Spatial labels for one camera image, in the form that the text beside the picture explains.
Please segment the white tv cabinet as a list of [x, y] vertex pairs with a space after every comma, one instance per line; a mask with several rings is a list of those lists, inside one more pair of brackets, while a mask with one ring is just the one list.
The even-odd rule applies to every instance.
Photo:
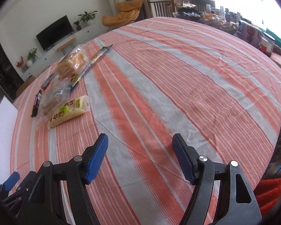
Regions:
[[101, 34], [103, 34], [103, 32], [99, 23], [94, 23], [77, 31], [59, 42], [57, 45], [54, 45], [50, 50], [39, 57], [24, 73], [21, 74], [21, 78], [25, 81], [31, 75], [38, 77], [44, 70], [68, 54], [76, 46], [85, 44]]

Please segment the red blanket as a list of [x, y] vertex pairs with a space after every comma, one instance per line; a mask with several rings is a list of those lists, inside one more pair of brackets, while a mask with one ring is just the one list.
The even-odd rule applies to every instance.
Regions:
[[265, 218], [281, 197], [281, 178], [261, 180], [254, 189], [262, 218]]

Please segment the white cardboard box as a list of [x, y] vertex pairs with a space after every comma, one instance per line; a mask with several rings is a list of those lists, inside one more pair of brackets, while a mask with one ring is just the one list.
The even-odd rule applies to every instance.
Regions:
[[0, 185], [11, 174], [11, 144], [18, 112], [18, 109], [3, 97], [0, 103]]

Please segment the dark chocolate bar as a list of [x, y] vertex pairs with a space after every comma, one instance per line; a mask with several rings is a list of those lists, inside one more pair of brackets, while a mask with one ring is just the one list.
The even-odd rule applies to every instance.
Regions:
[[31, 114], [32, 118], [37, 116], [41, 98], [42, 98], [42, 90], [40, 89], [34, 99], [33, 109], [32, 109], [32, 114]]

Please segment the orange lounge chair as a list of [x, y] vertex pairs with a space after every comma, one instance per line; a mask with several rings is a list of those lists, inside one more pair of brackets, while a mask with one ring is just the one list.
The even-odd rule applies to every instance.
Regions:
[[119, 10], [116, 16], [103, 16], [102, 24], [108, 29], [118, 29], [128, 24], [134, 23], [140, 14], [143, 0], [132, 0], [117, 3]]

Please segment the dark wooden dining chair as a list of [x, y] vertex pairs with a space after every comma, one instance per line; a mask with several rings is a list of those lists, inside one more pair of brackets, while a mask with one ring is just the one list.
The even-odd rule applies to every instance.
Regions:
[[177, 11], [175, 0], [147, 0], [151, 17], [173, 17]]

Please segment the clear yellow bread bag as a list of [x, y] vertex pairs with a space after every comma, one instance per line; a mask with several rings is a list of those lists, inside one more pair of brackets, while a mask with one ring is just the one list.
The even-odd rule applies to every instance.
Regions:
[[77, 75], [87, 60], [85, 50], [81, 47], [76, 47], [59, 62], [56, 73], [61, 78]]

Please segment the yellow rice cracker pack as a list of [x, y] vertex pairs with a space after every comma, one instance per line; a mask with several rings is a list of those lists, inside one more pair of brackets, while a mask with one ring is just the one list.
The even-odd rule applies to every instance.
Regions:
[[48, 120], [48, 128], [54, 128], [66, 121], [90, 111], [90, 100], [87, 95], [70, 100], [59, 107]]

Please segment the black television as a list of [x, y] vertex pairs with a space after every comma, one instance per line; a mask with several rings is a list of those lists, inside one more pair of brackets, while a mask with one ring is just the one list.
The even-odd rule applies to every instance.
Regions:
[[71, 23], [67, 15], [65, 15], [37, 34], [36, 38], [43, 51], [47, 51], [62, 38], [72, 34], [72, 32]]

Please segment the green plant white vase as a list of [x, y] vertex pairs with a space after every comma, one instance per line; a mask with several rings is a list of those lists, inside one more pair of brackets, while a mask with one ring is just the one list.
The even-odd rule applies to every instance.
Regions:
[[32, 48], [29, 50], [28, 55], [27, 55], [27, 62], [26, 62], [26, 67], [31, 67], [33, 63], [37, 60], [37, 48]]

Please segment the clear brown cake bag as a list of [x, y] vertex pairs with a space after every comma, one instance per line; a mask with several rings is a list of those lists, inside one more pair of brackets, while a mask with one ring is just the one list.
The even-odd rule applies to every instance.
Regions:
[[70, 91], [70, 81], [66, 78], [56, 82], [53, 87], [42, 96], [37, 113], [37, 130], [43, 127], [53, 116], [54, 112], [69, 100]]

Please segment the striped orange grey tablecloth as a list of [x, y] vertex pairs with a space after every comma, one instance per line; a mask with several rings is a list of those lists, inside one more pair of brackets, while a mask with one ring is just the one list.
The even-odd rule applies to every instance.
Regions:
[[171, 140], [240, 164], [254, 188], [281, 127], [281, 69], [241, 39], [182, 19], [157, 17], [87, 43], [110, 46], [71, 92], [89, 112], [55, 128], [35, 126], [35, 95], [48, 68], [15, 101], [10, 170], [25, 177], [44, 161], [63, 163], [99, 134], [108, 149], [87, 190], [101, 224], [178, 224], [193, 192]]

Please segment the long black green snack pack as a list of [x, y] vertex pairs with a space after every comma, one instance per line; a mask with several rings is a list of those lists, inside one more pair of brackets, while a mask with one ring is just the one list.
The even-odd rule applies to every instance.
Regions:
[[76, 84], [80, 81], [80, 79], [85, 75], [85, 73], [91, 69], [91, 67], [99, 61], [100, 58], [102, 58], [110, 49], [112, 48], [112, 45], [110, 46], [104, 46], [100, 50], [98, 50], [90, 60], [84, 65], [82, 71], [71, 78], [71, 81], [69, 83], [69, 89], [72, 91], [72, 89], [76, 86]]

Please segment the silver purple snack bar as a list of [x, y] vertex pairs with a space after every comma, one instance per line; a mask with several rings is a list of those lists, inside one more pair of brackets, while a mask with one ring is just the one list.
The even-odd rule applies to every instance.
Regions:
[[46, 88], [49, 86], [49, 84], [51, 83], [51, 81], [55, 78], [55, 76], [57, 75], [56, 72], [53, 72], [50, 74], [50, 76], [45, 80], [45, 82], [41, 85], [41, 90], [44, 91], [46, 90]]

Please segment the red flower arrangement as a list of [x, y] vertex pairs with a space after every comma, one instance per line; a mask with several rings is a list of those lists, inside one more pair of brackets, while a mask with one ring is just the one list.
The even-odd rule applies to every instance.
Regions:
[[20, 60], [16, 62], [16, 67], [19, 69], [23, 69], [24, 66], [25, 66], [24, 58], [21, 56]]

